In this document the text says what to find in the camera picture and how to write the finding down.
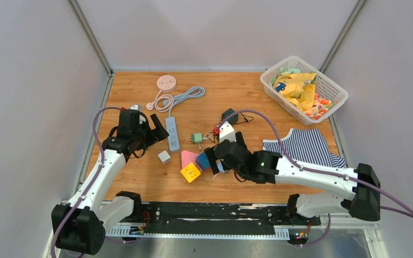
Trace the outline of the white USB charger plug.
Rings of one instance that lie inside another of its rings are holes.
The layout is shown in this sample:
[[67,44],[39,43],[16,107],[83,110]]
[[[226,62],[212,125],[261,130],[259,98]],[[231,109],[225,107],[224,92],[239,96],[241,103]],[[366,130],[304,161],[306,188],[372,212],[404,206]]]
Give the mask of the white USB charger plug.
[[172,159],[170,154],[166,150],[159,153],[158,158],[162,164],[167,164]]

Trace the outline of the yellow cube power socket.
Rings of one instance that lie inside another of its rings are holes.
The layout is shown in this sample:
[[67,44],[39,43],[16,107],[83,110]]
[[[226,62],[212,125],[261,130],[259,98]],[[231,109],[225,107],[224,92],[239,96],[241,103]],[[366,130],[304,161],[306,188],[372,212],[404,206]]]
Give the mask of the yellow cube power socket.
[[180,170],[182,177],[186,182],[191,183],[201,175],[201,171],[193,162],[189,163]]

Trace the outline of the blue cube power socket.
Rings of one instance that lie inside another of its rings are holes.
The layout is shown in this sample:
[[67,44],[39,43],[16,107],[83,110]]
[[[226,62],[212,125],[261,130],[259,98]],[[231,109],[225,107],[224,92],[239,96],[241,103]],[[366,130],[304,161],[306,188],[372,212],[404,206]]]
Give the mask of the blue cube power socket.
[[196,157],[195,162],[201,171],[205,171],[210,168],[208,157],[204,152]]

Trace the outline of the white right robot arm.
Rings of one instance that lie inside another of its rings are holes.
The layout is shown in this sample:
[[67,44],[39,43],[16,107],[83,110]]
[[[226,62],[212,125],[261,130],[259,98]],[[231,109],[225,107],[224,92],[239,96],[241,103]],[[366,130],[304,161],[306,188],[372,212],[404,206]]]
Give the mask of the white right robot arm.
[[292,164],[286,156],[260,150],[251,153],[244,144],[225,140],[204,150],[213,173],[217,163],[246,181],[257,184],[296,184],[321,189],[322,193],[290,195],[286,218],[300,224],[306,218],[328,213],[348,213],[364,221],[379,221],[381,182],[368,164],[333,168],[308,163]]

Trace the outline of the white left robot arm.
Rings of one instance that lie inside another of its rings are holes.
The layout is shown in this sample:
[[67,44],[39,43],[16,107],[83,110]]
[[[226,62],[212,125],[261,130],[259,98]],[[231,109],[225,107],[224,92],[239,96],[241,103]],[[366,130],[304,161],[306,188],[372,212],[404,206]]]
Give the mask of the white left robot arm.
[[138,193],[121,191],[107,205],[102,201],[117,174],[137,151],[168,138],[169,134],[156,114],[147,117],[138,108],[119,109],[118,125],[101,142],[97,135],[100,109],[92,123],[93,136],[99,147],[99,156],[92,171],[66,204],[57,204],[51,213],[53,239],[51,257],[59,250],[70,250],[95,255],[103,246],[106,233],[124,218],[130,222],[143,218],[149,223],[149,214],[143,211]]

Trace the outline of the light blue power strip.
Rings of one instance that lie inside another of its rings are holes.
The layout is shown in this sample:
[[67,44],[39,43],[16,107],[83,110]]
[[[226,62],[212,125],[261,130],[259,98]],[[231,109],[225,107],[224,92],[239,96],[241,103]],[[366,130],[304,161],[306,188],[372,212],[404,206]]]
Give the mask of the light blue power strip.
[[169,150],[172,153],[177,152],[180,150],[180,141],[179,141],[179,136],[177,133],[175,118],[168,117],[165,119],[165,123],[166,123],[166,130],[169,134],[167,138]]

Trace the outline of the light blue small charger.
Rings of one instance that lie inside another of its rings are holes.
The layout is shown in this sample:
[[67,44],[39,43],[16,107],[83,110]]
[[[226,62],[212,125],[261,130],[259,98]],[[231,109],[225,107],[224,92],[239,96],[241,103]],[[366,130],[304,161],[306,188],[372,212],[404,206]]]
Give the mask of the light blue small charger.
[[221,161],[217,161],[217,168],[221,174],[226,173],[226,169],[224,169]]

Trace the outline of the pink triangular power socket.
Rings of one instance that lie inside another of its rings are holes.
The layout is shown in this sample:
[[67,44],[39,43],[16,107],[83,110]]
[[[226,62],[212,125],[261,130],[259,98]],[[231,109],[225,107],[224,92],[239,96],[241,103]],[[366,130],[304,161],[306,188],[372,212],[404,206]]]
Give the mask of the pink triangular power socket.
[[191,152],[188,150],[183,150],[181,152],[181,168],[183,169],[190,163],[193,163],[198,169],[200,168],[196,162],[197,157],[199,156],[198,153]]

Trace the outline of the dark green cube socket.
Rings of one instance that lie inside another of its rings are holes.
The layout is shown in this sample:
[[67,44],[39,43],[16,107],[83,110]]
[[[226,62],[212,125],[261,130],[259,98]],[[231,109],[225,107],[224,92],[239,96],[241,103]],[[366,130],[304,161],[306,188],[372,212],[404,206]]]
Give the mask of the dark green cube socket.
[[232,108],[227,109],[222,113],[221,120],[226,120],[229,124],[234,125],[238,122],[238,115]]

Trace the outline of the round pink power socket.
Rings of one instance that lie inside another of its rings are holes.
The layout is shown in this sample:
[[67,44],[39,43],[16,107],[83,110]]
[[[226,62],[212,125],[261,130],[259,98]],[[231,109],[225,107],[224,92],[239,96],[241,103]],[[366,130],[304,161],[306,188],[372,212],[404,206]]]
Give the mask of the round pink power socket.
[[177,87],[177,80],[172,75],[163,75],[157,79],[156,86],[163,93],[171,93]]

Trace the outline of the blue striped shirt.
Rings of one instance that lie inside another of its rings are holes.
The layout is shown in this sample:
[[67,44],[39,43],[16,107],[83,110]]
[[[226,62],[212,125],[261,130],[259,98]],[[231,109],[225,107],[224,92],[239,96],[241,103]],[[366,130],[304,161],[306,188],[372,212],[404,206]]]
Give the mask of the blue striped shirt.
[[346,167],[346,160],[330,152],[325,138],[316,128],[308,130],[292,128],[280,139],[280,142],[286,153],[296,161],[326,167]]

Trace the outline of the floral cloth in basket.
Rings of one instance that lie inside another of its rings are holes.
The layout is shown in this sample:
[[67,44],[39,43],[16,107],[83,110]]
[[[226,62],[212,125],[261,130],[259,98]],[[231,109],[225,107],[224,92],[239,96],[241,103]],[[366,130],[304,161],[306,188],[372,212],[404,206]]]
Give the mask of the floral cloth in basket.
[[329,109],[333,108],[337,104],[336,101],[332,101],[321,97],[319,94],[314,94],[314,101],[310,108],[307,105],[302,107],[303,113],[312,120],[318,120],[325,115]]

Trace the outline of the yellow cloth in basket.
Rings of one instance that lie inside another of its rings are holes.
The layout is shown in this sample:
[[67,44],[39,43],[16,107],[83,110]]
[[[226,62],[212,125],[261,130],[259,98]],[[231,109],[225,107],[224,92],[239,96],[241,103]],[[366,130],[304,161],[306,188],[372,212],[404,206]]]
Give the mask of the yellow cloth in basket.
[[271,80],[273,89],[301,111],[312,111],[315,102],[316,73],[278,74]]

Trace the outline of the white plastic basket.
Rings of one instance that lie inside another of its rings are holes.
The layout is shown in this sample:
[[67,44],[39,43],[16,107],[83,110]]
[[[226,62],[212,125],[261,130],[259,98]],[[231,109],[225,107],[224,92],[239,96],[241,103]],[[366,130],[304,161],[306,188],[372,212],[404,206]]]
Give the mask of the white plastic basket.
[[[319,96],[319,98],[333,101],[334,105],[328,108],[325,113],[322,113],[320,117],[311,118],[307,116],[305,111],[303,112],[294,104],[290,103],[289,100],[276,91],[276,87],[274,87],[274,84],[272,83],[272,79],[278,74],[278,72],[285,72],[290,69],[299,69],[302,73],[316,73],[316,77],[314,78],[314,84],[316,86],[315,93]],[[270,67],[260,76],[260,80],[264,85],[265,93],[304,126],[320,123],[321,121],[327,119],[348,99],[348,93],[346,90],[298,56],[287,57]]]

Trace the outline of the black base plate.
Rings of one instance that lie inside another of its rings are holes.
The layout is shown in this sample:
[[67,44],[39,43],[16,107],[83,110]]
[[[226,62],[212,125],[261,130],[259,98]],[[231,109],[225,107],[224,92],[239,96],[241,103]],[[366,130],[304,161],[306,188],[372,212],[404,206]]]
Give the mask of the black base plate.
[[109,237],[279,238],[285,228],[319,226],[319,217],[290,215],[283,204],[144,202],[142,213],[125,218]]

